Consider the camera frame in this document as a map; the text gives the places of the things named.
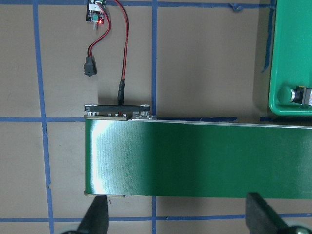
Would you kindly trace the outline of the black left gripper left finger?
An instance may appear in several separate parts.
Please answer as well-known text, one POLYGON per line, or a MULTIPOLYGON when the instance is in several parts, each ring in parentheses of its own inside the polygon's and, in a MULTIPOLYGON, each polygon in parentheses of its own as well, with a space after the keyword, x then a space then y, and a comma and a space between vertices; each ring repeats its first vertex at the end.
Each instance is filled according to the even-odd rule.
POLYGON ((95 196, 78 227, 79 234, 106 234, 109 227, 108 202, 106 195, 95 196))

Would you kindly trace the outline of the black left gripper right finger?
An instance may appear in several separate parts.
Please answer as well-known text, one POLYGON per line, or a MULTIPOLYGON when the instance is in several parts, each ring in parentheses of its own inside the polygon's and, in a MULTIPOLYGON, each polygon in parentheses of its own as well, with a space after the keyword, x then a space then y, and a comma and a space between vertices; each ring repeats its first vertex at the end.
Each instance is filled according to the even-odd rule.
POLYGON ((259 193, 246 197, 246 225, 252 234, 287 234, 289 227, 259 193))

